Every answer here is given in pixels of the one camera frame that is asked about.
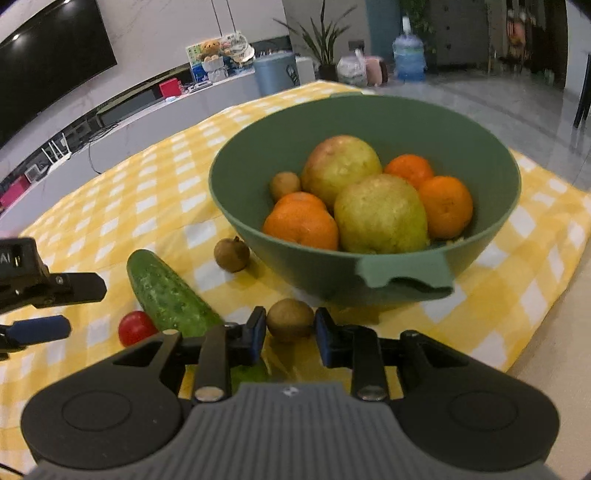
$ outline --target red box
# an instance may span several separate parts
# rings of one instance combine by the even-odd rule
[[[168,97],[180,97],[181,96],[181,82],[176,78],[166,80],[160,84],[160,91],[164,98]]]
[[[17,180],[12,185],[10,185],[10,188],[6,191],[6,193],[0,197],[0,203],[2,203],[4,208],[8,208],[10,205],[16,202],[30,186],[31,184],[24,175],[18,177]]]

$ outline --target kiwi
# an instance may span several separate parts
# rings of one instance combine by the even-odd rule
[[[301,192],[300,178],[293,172],[282,171],[273,177],[269,184],[273,201],[277,203],[280,198],[294,192]]]
[[[251,257],[251,251],[247,244],[236,238],[224,238],[213,249],[216,263],[223,270],[236,273],[244,270]]]
[[[314,332],[314,311],[303,301],[280,300],[267,313],[267,328],[280,342],[296,342]]]

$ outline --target plastic bag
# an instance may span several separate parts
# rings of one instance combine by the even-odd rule
[[[255,56],[255,49],[240,31],[222,37],[220,43],[224,55],[238,64],[246,63]]]
[[[365,58],[361,50],[355,50],[355,55],[342,57],[336,66],[339,82],[356,87],[367,87],[368,77],[365,69]]]

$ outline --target tangerine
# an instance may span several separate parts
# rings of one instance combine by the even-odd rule
[[[316,195],[312,195],[311,193],[307,192],[288,193],[279,199],[279,201],[275,204],[275,208],[290,202],[306,202],[310,205],[326,210],[326,205],[322,200],[320,200]]]
[[[337,250],[339,229],[326,211],[307,202],[276,206],[265,220],[263,233],[306,247]]]
[[[418,195],[427,212],[431,238],[450,240],[467,227],[474,211],[467,187],[454,177],[433,177],[421,184]]]
[[[423,157],[412,154],[400,155],[393,159],[386,165],[384,173],[406,180],[417,190],[425,180],[432,179],[434,176],[429,162]]]

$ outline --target cable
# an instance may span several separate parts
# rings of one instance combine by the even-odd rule
[[[230,12],[230,20],[232,20],[232,26],[234,27],[234,32],[236,31],[236,24],[234,23],[234,17],[232,16],[232,9],[230,8],[230,3],[226,0],[226,5],[228,6],[228,11]]]
[[[97,175],[102,175],[102,173],[100,171],[97,171],[97,169],[95,168],[95,165],[92,163],[92,155],[90,154],[90,147],[92,146],[93,142],[96,142],[97,140],[100,140],[101,138],[103,138],[106,134],[111,132],[111,130],[113,130],[118,125],[119,125],[119,122],[115,122],[115,123],[112,123],[106,127],[101,128],[100,130],[98,130],[98,132],[96,132],[94,135],[92,135],[92,137],[88,141],[88,161],[90,162],[90,168],[92,168],[92,170],[94,170]]]
[[[90,168],[92,168],[92,170],[94,170],[97,175],[101,175],[100,171],[97,171],[94,164],[92,163],[92,155],[90,154],[90,146],[91,145],[92,145],[92,142],[90,142],[88,144],[88,162],[90,162]]]
[[[216,16],[217,27],[220,31],[220,37],[221,37],[223,35],[222,27],[220,26],[220,21],[219,21],[219,18],[217,17],[216,6],[213,4],[213,0],[212,0],[212,7],[213,7],[213,14]]]
[[[18,476],[25,476],[24,473],[8,466],[8,465],[4,465],[3,463],[0,463],[0,469],[2,470],[6,470],[7,472],[13,473],[14,475],[18,475]]]

